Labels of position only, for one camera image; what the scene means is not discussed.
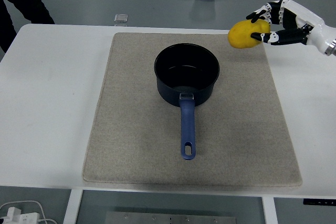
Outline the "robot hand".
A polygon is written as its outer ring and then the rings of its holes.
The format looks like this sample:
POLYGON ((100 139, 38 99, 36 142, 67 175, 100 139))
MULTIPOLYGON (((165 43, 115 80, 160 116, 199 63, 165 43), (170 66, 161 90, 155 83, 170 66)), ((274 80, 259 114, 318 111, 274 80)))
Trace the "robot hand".
POLYGON ((326 56, 335 55, 335 28, 293 0, 267 2, 246 17, 251 23, 264 20, 281 25, 283 30, 253 32, 251 38, 274 46, 289 44, 312 45, 326 56))

